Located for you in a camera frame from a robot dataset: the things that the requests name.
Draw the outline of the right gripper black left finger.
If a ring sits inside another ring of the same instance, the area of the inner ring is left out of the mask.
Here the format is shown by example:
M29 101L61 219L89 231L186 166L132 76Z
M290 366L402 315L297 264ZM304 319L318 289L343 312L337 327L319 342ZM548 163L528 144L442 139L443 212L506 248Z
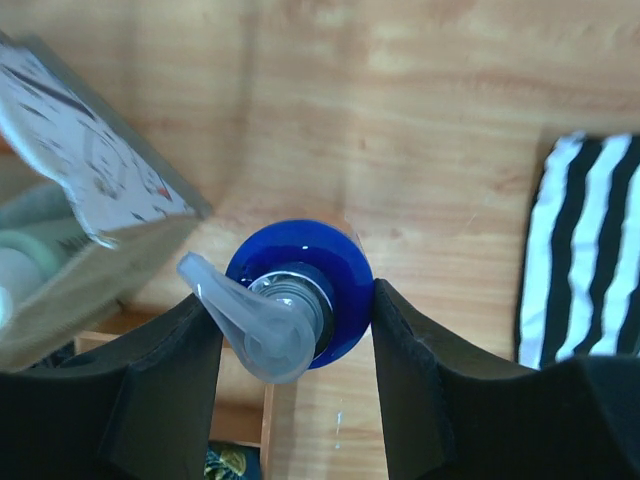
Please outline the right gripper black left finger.
M190 295L56 368L2 374L2 478L203 478L221 347Z

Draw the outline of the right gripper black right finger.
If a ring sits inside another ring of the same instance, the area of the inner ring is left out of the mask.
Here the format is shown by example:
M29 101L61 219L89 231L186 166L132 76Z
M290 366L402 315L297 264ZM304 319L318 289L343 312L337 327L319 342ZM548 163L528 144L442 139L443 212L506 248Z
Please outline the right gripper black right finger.
M375 366L392 479L635 479L639 361L533 370L483 350L375 283Z

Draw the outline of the black white striped cloth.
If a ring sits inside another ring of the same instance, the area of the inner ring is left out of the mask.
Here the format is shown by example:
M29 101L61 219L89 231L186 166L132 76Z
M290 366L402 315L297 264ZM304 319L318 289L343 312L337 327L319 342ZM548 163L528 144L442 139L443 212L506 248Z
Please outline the black white striped cloth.
M639 137L560 138L543 164L524 244L514 356L639 354Z

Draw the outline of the blue pump bottle orange base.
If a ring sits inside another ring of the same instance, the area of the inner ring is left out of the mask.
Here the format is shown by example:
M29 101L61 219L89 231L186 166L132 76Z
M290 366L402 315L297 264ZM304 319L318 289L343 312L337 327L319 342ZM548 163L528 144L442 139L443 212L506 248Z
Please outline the blue pump bottle orange base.
M374 276L345 220L279 221L249 236L226 271L189 252L177 273L265 383L291 383L340 359L370 323Z

